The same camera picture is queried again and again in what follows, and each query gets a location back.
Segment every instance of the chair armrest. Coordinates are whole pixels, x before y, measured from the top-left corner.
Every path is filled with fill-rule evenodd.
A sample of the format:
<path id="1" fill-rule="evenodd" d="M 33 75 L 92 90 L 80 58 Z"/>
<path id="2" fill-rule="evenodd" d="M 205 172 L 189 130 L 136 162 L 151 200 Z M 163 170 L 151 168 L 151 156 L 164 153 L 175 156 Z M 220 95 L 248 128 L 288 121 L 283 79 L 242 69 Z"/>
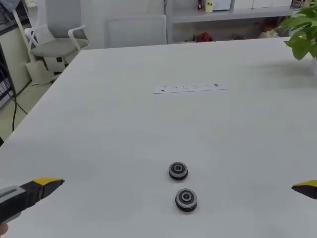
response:
<path id="1" fill-rule="evenodd" d="M 25 35 L 27 36 L 27 38 L 29 38 L 29 40 L 35 45 L 35 46 L 39 46 L 39 43 L 37 43 L 37 41 L 35 40 L 35 33 L 36 31 L 40 29 L 40 27 L 31 27 L 31 28 L 26 28 L 24 30 Z"/>
<path id="2" fill-rule="evenodd" d="M 75 47 L 76 47 L 76 49 L 77 49 L 78 51 L 81 51 L 81 48 L 80 48 L 78 42 L 76 41 L 76 39 L 75 39 L 75 37 L 74 37 L 74 31 L 84 30 L 85 28 L 86 28 L 86 26 L 85 26 L 85 25 L 82 25 L 82 26 L 80 26 L 80 27 L 73 28 L 73 29 L 70 29 L 70 30 L 68 31 L 68 36 L 69 36 L 69 38 L 71 39 L 71 41 L 73 42 L 73 44 L 75 45 Z"/>

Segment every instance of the electrical outlet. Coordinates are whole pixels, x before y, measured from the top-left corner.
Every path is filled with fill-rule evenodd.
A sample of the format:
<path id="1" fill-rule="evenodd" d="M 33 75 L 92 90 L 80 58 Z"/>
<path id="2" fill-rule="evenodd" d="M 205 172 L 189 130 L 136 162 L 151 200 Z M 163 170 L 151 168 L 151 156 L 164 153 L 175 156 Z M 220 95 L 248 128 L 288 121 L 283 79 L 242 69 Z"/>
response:
<path id="1" fill-rule="evenodd" d="M 215 84 L 193 84 L 184 86 L 161 86 L 154 89 L 155 94 L 160 93 L 184 93 L 184 92 L 199 92 L 199 91 L 213 91 L 225 90 L 223 85 Z"/>

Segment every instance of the white shelf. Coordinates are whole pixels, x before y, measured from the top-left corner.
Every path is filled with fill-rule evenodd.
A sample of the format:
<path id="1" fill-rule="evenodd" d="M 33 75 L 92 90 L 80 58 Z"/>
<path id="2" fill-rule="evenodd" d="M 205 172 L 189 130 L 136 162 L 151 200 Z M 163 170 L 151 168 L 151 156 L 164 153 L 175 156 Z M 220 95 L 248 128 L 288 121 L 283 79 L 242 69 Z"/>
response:
<path id="1" fill-rule="evenodd" d="M 205 13 L 196 9 L 178 9 L 173 12 L 173 23 L 221 21 L 247 18 L 263 18 L 276 16 L 291 16 L 297 8 L 290 7 L 268 7 L 254 9 L 231 9 L 228 11 L 214 11 Z"/>

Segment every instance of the chair backrest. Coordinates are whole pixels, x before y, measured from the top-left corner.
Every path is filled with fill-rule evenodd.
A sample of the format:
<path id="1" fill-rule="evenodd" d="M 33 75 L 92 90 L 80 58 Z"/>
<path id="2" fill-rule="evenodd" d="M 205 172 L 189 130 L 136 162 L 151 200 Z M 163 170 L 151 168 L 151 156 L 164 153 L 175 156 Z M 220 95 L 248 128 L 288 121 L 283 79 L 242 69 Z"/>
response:
<path id="1" fill-rule="evenodd" d="M 165 45 L 166 16 L 105 19 L 106 48 Z"/>
<path id="2" fill-rule="evenodd" d="M 55 38 L 68 38 L 68 30 L 80 27 L 80 0 L 45 0 L 48 29 Z M 75 38 L 86 39 L 83 31 L 74 32 Z"/>

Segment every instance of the red object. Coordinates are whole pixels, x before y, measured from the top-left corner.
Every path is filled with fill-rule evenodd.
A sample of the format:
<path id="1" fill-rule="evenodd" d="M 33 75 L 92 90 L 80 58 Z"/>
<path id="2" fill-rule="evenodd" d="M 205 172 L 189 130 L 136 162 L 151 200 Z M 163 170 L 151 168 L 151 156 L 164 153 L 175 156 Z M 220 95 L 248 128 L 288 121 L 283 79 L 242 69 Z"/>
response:
<path id="1" fill-rule="evenodd" d="M 213 41 L 213 39 L 207 32 L 204 32 L 196 37 L 196 42 L 209 42 L 209 41 Z"/>

